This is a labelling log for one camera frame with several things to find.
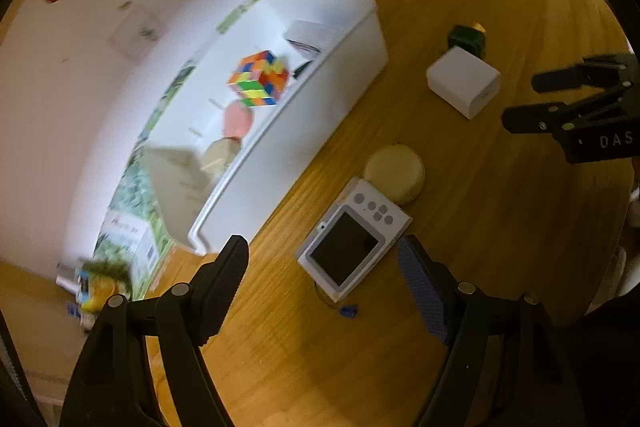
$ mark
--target white wall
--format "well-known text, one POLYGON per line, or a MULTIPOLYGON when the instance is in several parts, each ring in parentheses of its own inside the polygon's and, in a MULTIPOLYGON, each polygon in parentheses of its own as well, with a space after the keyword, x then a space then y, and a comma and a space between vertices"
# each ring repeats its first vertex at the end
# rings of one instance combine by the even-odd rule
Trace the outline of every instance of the white wall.
POLYGON ((0 46, 2 257, 46 277, 91 256, 136 136, 243 0, 130 0, 169 26, 137 66, 108 44, 128 0, 24 0, 0 46))

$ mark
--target pink round object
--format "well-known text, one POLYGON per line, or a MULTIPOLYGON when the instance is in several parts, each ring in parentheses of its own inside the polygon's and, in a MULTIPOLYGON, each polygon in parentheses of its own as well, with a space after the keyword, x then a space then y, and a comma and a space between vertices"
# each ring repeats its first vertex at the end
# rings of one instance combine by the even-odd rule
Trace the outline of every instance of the pink round object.
POLYGON ((222 134, 225 138, 242 139, 254 123, 254 114, 240 100, 235 100, 225 107, 222 134))

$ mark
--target screw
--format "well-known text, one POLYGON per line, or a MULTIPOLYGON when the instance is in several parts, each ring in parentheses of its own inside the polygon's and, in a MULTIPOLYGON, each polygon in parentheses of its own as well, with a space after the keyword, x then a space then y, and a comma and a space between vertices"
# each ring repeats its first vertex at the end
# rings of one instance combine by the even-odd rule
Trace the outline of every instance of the screw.
POLYGON ((186 282, 178 282, 171 288, 171 293, 176 297, 182 297, 189 291, 189 285, 186 282))
POLYGON ((113 295, 109 297, 107 304, 110 308, 117 308, 124 302, 124 297, 122 295, 113 295))
POLYGON ((532 306, 535 306, 536 304, 538 304, 540 302, 540 299, 538 299, 538 297, 536 297, 535 295, 530 295, 528 293, 524 294, 524 301, 527 304, 531 304, 532 306))
POLYGON ((458 285, 458 289, 465 295, 472 295, 476 291, 476 285, 463 281, 458 285))

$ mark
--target wooden board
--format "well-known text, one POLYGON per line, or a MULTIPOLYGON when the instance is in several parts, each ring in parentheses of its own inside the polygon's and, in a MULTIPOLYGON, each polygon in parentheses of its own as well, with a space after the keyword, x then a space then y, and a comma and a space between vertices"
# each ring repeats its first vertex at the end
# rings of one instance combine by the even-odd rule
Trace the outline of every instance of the wooden board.
MULTIPOLYGON (((489 295, 537 293, 557 325, 584 313, 622 227, 630 161, 571 166, 550 136, 512 136, 499 118, 508 105, 587 94, 540 96, 534 72, 626 51, 603 0, 376 1, 388 67, 252 242, 222 331, 204 348, 238 427, 408 427, 426 399, 446 352, 427 334, 395 251, 347 299, 360 307, 352 321, 318 298, 293 260, 378 147, 402 142, 422 157, 426 184, 405 210, 436 261, 489 295), (452 26, 473 22, 487 30, 486 61, 502 89, 467 121, 428 90, 424 72, 452 26)), ((154 294, 213 257, 176 251, 154 294)), ((179 425, 154 341, 150 354, 162 409, 179 425)))

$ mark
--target dark green object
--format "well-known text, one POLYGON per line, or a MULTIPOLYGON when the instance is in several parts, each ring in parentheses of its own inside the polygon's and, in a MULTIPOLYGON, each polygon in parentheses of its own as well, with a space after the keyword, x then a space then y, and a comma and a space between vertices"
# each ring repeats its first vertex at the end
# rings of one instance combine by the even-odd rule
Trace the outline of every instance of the dark green object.
POLYGON ((449 49, 457 46, 480 59, 484 57, 486 36, 474 28, 470 28, 469 26, 454 26, 447 38, 447 42, 449 49))

